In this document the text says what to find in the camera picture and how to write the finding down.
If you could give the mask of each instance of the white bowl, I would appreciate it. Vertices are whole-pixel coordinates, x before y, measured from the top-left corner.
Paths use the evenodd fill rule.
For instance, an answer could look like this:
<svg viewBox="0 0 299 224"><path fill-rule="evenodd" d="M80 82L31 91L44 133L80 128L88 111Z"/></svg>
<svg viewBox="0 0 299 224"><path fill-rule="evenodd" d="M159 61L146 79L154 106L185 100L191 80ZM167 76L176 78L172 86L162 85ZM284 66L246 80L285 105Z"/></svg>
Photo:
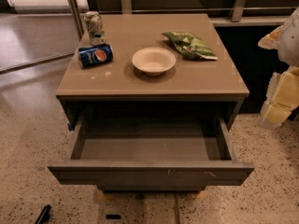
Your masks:
<svg viewBox="0 0 299 224"><path fill-rule="evenodd" d="M147 48L137 51L132 63L149 76L159 76L175 65L176 57L167 49Z"/></svg>

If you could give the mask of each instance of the open drawer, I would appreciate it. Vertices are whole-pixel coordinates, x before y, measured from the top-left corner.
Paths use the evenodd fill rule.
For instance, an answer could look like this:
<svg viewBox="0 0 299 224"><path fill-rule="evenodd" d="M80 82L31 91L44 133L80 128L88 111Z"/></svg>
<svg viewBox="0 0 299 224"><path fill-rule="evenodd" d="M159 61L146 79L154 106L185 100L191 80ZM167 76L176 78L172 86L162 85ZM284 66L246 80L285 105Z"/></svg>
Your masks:
<svg viewBox="0 0 299 224"><path fill-rule="evenodd" d="M252 163L237 161L221 115L213 113L207 122L189 111L134 116L133 108L114 109L114 115L103 107L92 109L105 111L81 115L69 160L49 165L61 184L199 191L239 186L254 169Z"/></svg>

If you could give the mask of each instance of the chip bag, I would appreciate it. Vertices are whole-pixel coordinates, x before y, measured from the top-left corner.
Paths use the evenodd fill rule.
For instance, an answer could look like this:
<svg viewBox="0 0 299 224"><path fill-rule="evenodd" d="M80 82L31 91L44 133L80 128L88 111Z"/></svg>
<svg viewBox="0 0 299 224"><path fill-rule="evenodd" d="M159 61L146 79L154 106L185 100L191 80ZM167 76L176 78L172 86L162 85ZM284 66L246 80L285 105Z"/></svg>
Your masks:
<svg viewBox="0 0 299 224"><path fill-rule="evenodd" d="M177 51L187 60L218 60L213 50L196 35L185 32L162 33L172 41Z"/></svg>

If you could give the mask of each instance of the speckled floor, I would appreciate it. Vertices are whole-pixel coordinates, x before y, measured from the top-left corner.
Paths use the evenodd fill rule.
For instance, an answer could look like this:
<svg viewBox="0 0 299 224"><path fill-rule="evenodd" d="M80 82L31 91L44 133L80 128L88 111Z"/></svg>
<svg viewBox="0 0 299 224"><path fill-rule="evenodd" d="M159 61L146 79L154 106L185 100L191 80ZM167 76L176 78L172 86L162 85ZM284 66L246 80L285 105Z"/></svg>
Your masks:
<svg viewBox="0 0 299 224"><path fill-rule="evenodd" d="M9 36L0 39L1 67L71 51L78 43L69 16L0 15L0 36ZM69 61L0 76L0 223L35 223L46 204L49 223L59 224L299 222L298 121L270 132L257 125L258 115L237 116L230 131L236 156L255 165L241 187L207 187L199 195L103 195L94 186L60 185L47 164L66 158L73 137L55 98Z"/></svg>

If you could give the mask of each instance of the can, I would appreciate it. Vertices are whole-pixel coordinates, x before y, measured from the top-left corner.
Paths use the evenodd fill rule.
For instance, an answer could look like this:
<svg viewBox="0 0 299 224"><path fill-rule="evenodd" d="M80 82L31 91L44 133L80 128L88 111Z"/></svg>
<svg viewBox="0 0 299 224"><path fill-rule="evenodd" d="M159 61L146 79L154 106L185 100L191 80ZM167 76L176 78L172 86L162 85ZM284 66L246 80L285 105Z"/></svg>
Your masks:
<svg viewBox="0 0 299 224"><path fill-rule="evenodd" d="M104 43L89 48L79 48L78 58L81 61L81 67L87 68L112 61L113 52L111 46Z"/></svg>
<svg viewBox="0 0 299 224"><path fill-rule="evenodd" d="M91 45L95 46L105 43L105 32L103 30L103 21L100 14L97 11L89 11L85 13L84 21Z"/></svg>

